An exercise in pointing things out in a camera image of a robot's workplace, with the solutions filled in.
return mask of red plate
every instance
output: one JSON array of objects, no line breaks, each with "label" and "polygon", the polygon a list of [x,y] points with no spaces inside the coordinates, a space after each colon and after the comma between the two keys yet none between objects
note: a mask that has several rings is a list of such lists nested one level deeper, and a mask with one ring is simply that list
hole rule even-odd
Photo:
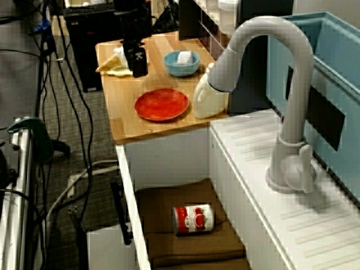
[{"label": "red plate", "polygon": [[139,97],[135,110],[148,120],[163,121],[181,115],[189,106],[189,99],[174,89],[157,89]]}]

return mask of white faucet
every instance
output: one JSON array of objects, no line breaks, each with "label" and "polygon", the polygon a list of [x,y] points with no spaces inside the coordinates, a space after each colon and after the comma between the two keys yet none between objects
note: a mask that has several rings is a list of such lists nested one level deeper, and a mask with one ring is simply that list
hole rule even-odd
[{"label": "white faucet", "polygon": [[220,92],[234,90],[245,48],[260,35],[270,35],[282,41],[294,58],[283,129],[276,139],[266,181],[272,189],[281,193],[309,193],[313,191],[316,172],[310,164],[313,151],[306,144],[303,133],[314,59],[304,33],[280,17],[260,16],[246,21],[234,32],[229,45],[211,69],[208,83]]}]

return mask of white sponge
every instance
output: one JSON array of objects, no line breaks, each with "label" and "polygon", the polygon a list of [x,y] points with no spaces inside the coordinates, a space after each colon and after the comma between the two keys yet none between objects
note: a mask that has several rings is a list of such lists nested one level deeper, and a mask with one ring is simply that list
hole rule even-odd
[{"label": "white sponge", "polygon": [[192,64],[192,62],[193,62],[192,52],[191,51],[182,51],[179,53],[179,57],[178,57],[176,64],[188,65],[188,64]]}]

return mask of brown towel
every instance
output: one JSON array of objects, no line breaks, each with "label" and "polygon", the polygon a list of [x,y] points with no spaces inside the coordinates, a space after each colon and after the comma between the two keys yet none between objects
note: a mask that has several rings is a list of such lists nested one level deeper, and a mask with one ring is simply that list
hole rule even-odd
[{"label": "brown towel", "polygon": [[155,270],[251,270],[248,260],[234,259],[211,263],[183,264],[170,267],[159,267]]},{"label": "brown towel", "polygon": [[216,262],[245,256],[245,247],[229,221],[212,233],[175,236],[173,233],[148,233],[148,258],[153,267],[200,262]]},{"label": "brown towel", "polygon": [[227,220],[211,180],[165,188],[147,188],[135,194],[144,233],[171,233],[171,209],[176,206],[211,204],[215,225]]}]

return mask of tomato can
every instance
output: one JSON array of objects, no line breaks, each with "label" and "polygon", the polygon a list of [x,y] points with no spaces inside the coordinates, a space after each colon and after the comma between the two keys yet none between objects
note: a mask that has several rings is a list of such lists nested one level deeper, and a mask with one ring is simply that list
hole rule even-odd
[{"label": "tomato can", "polygon": [[173,207],[172,222],[176,235],[210,232],[214,228],[214,213],[210,204]]}]

